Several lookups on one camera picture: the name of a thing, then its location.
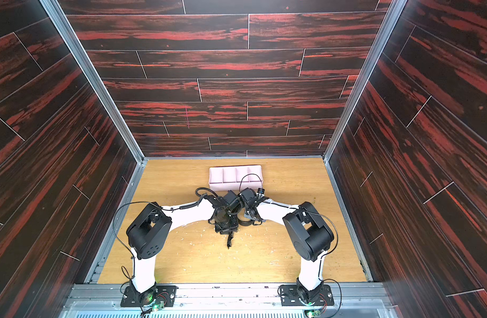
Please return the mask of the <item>black leather belt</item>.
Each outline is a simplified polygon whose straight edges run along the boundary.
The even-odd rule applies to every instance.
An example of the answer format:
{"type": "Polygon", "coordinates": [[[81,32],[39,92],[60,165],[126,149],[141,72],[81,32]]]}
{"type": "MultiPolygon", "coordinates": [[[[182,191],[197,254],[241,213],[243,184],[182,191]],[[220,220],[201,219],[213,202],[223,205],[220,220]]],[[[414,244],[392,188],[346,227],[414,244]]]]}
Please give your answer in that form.
{"type": "MultiPolygon", "coordinates": [[[[226,212],[226,211],[225,211],[225,209],[222,209],[222,208],[219,208],[219,209],[215,210],[215,212],[217,212],[217,211],[224,211],[224,212],[226,212]]],[[[244,215],[244,213],[242,213],[242,211],[243,211],[243,208],[242,208],[242,210],[241,210],[241,211],[240,211],[238,214],[236,214],[236,215],[237,215],[237,217],[238,217],[238,223],[239,223],[239,226],[241,226],[241,220],[243,220],[243,219],[240,219],[240,218],[239,218],[239,215],[240,215],[240,214],[244,215]]],[[[209,224],[211,224],[211,225],[214,225],[214,222],[212,221],[212,217],[213,217],[213,216],[211,216],[211,218],[208,220],[209,224]]],[[[234,238],[234,233],[235,233],[235,232],[230,233],[230,234],[228,234],[228,235],[227,235],[227,248],[228,248],[228,249],[230,249],[230,248],[231,248],[231,246],[232,246],[232,242],[231,242],[231,240],[234,238]]]]}

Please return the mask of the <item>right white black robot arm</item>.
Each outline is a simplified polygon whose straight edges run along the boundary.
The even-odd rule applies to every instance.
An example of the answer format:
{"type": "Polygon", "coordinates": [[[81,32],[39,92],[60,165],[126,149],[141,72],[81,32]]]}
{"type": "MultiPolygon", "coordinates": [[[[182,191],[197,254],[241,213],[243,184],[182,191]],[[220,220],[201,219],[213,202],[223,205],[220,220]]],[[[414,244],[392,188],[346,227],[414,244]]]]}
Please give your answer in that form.
{"type": "Polygon", "coordinates": [[[310,202],[282,204],[261,198],[244,203],[247,218],[284,225],[296,252],[302,258],[296,284],[300,293],[311,298],[322,288],[324,258],[335,250],[339,235],[333,222],[319,214],[310,202]]]}

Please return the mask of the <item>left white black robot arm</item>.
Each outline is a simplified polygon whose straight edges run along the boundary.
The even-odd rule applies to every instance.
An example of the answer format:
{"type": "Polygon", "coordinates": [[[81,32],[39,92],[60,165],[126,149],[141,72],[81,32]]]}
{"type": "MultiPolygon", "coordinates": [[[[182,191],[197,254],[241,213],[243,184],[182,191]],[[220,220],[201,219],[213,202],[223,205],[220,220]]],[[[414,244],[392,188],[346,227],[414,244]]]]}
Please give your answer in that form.
{"type": "Polygon", "coordinates": [[[174,206],[147,204],[126,230],[134,256],[132,286],[139,293],[150,290],[155,281],[155,260],[171,230],[197,221],[215,220],[237,213],[241,204],[236,196],[202,196],[197,201],[174,206]]]}

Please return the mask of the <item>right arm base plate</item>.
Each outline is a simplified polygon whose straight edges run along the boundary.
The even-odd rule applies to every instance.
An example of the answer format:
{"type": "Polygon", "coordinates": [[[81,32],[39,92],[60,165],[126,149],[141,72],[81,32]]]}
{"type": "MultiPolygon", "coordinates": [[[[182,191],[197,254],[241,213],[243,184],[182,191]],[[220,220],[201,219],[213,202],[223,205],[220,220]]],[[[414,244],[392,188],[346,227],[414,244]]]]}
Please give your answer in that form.
{"type": "Polygon", "coordinates": [[[325,284],[311,291],[296,284],[283,284],[277,293],[282,306],[334,306],[331,287],[325,284]]]}

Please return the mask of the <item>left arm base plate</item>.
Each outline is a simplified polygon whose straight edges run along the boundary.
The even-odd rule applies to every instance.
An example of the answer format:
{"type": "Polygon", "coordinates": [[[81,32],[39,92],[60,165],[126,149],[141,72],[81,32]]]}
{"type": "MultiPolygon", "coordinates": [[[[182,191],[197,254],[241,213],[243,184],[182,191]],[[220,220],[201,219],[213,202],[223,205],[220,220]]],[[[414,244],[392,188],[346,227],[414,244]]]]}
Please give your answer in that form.
{"type": "Polygon", "coordinates": [[[125,288],[120,306],[142,307],[143,309],[155,308],[157,310],[173,307],[177,289],[178,287],[174,285],[154,285],[147,291],[140,293],[131,284],[125,288]]]}

